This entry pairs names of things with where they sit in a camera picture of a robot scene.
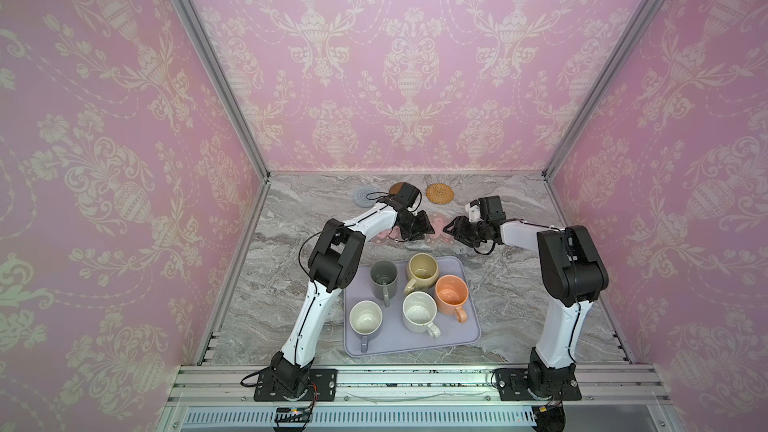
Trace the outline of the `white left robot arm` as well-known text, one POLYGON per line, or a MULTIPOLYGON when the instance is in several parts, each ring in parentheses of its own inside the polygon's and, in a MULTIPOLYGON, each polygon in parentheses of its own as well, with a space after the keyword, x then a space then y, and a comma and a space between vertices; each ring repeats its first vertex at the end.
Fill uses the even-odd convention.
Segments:
POLYGON ((304 395, 330 305, 355 278, 366 242, 395 227, 405 241, 434 232, 425 211, 386 202, 355 218, 326 222, 307 262, 303 305, 288 339, 261 375, 262 391, 289 399, 304 395))

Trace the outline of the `blue woven round coaster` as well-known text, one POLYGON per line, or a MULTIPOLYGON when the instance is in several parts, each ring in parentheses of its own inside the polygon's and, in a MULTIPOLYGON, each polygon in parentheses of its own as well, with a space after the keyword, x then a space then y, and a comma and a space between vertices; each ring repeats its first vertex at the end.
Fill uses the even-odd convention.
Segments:
POLYGON ((353 193, 353 202, 360 208, 369 209, 372 208, 381 197, 386 195, 386 191, 381 191, 375 186, 363 185, 355 189, 353 193))

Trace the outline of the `orange mug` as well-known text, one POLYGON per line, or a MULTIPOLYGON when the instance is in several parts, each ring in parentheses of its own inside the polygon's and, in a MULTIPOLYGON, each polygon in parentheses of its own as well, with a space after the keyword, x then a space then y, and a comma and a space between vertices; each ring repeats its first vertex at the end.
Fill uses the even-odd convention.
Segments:
POLYGON ((459 323, 468 321, 464 305, 469 298, 465 281, 457 276, 441 276, 435 285, 434 298, 439 313, 453 316, 459 323))

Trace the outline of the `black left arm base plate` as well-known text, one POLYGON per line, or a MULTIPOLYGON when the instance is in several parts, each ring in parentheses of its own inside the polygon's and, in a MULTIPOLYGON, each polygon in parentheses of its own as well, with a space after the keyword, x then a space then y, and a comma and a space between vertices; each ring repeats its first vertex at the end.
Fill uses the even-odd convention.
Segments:
POLYGON ((253 393, 255 402, 335 400, 337 369, 312 367, 298 374, 265 369, 257 377, 253 393))

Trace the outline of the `woven rattan round coaster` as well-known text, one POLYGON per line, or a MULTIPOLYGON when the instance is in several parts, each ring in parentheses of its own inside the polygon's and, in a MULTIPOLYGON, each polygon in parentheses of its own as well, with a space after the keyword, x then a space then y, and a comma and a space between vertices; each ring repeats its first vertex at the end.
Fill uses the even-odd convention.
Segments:
POLYGON ((437 205, 446 205, 454 200, 454 190, 445 183, 433 183, 426 188, 427 199, 437 205))

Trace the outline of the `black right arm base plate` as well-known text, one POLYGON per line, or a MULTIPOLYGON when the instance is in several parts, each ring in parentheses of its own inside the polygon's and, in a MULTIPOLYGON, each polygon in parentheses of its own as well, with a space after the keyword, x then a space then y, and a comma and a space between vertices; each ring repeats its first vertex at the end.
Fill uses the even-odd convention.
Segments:
POLYGON ((575 368, 497 368, 492 372, 492 384, 505 402, 519 401, 580 401, 582 393, 575 377, 575 368))

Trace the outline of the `brown wooden round coaster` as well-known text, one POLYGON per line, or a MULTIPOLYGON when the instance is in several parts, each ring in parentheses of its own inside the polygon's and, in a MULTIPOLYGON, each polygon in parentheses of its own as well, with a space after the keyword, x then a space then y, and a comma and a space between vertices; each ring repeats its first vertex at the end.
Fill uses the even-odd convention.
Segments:
POLYGON ((389 194, 391 194, 391 195, 397 195, 397 194, 399 194, 399 193, 401 192, 401 190, 402 190, 403 186, 404 186, 404 183, 403 183, 403 182, 398 182, 398 183, 395 183, 395 184, 393 184, 393 185, 392 185, 392 186, 389 188, 389 194))

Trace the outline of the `pink flower silicone coaster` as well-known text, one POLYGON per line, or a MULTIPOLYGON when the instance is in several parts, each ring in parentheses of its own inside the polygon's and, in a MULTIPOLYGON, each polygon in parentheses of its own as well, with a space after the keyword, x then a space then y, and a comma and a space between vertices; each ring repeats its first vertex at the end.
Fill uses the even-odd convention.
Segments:
POLYGON ((439 213, 430 214, 428 218, 434 233, 426 234, 424 242, 429 246, 453 245, 455 242, 454 238, 444 231, 444 228, 451 222, 451 219, 439 213))

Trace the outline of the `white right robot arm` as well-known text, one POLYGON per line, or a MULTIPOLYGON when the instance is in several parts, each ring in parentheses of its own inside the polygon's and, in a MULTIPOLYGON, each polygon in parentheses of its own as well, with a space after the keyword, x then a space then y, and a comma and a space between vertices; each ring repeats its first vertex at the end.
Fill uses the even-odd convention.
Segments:
POLYGON ((541 336, 531 350, 526 388, 537 399, 579 400, 575 348, 592 304, 609 285, 589 231, 583 226, 557 228, 524 220, 472 222, 460 216, 443 232, 473 249, 491 242, 538 254, 549 302, 541 336))

